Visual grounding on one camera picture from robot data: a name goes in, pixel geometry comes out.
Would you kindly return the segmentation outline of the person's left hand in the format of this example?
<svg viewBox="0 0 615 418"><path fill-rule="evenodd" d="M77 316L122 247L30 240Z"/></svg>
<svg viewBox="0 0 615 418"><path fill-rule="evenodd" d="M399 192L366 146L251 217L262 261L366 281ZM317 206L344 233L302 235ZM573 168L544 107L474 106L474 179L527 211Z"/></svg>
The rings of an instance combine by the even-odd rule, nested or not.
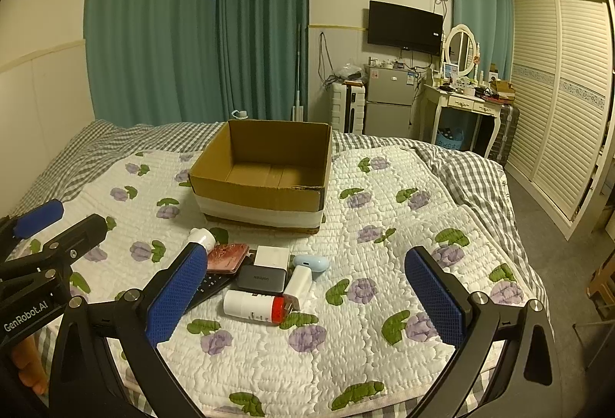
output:
<svg viewBox="0 0 615 418"><path fill-rule="evenodd" d="M36 395L43 396L48 389L48 377L34 337L30 336L15 345L10 352L10 359L18 369L22 384Z"/></svg>

